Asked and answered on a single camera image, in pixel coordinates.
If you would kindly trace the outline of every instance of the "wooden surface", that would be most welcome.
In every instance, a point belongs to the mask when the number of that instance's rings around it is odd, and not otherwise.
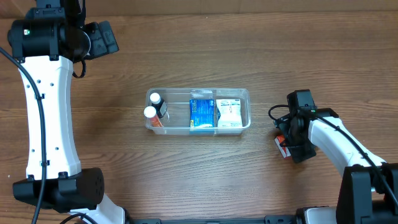
[[[283,160],[267,110],[309,88],[375,154],[398,162],[398,12],[92,17],[109,20],[120,52],[88,62],[72,82],[75,144],[100,167],[105,192],[134,218],[233,218],[336,205],[341,178],[324,153]],[[1,20],[0,45],[11,51]],[[28,156],[25,94],[0,57],[0,223],[30,223],[17,202]],[[144,126],[152,87],[247,88],[242,136],[156,136]],[[286,111],[275,111],[283,115]],[[42,211],[40,223],[65,215]]]
[[[394,0],[86,0],[86,5],[87,16],[398,10]],[[35,0],[1,0],[0,18],[24,17],[35,6]]]

